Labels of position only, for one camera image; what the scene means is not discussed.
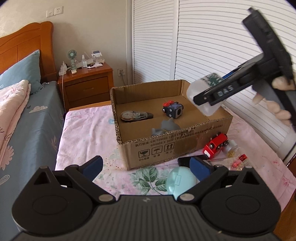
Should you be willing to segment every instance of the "wooden floor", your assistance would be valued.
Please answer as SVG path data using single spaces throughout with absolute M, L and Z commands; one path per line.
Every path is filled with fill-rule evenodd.
M 290 171 L 296 176 L 296 159 L 288 166 Z M 280 220 L 274 233 L 282 241 L 296 241 L 296 199 L 295 193 L 290 202 L 281 213 Z

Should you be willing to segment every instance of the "drawer handle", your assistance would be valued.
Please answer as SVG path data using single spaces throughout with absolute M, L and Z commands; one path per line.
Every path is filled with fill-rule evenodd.
M 83 91 L 93 90 L 93 89 L 94 89 L 94 87 L 91 87 L 91 88 L 85 89 L 85 90 L 83 90 Z

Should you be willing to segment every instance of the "human hand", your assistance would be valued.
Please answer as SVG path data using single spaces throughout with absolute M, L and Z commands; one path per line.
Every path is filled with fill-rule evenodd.
M 294 82 L 296 82 L 295 76 L 296 76 L 296 72 L 294 72 Z M 275 78 L 272 81 L 272 87 L 275 89 L 283 90 L 283 91 L 295 90 L 294 82 L 291 81 L 291 83 L 288 84 L 288 81 L 286 80 L 286 78 L 284 76 L 281 76 L 281 77 Z M 254 104 L 258 104 L 263 99 L 264 97 L 257 93 L 252 101 Z M 291 114 L 289 111 L 281 110 L 279 104 L 274 101 L 266 101 L 266 105 L 268 110 L 274 113 L 277 119 L 282 121 L 287 126 L 291 125 L 291 122 L 290 122 Z

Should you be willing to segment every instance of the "portable fan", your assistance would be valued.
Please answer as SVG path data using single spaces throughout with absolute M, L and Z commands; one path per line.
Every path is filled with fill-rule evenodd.
M 76 69 L 76 65 L 75 65 L 75 59 L 77 57 L 76 50 L 75 49 L 69 50 L 68 53 L 67 53 L 67 57 L 68 57 L 68 59 L 71 60 L 71 69 L 72 70 Z

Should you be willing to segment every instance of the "red label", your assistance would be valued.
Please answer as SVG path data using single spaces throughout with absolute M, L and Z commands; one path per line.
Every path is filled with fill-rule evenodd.
M 247 159 L 247 156 L 245 154 L 242 154 L 239 159 L 243 162 L 244 160 Z

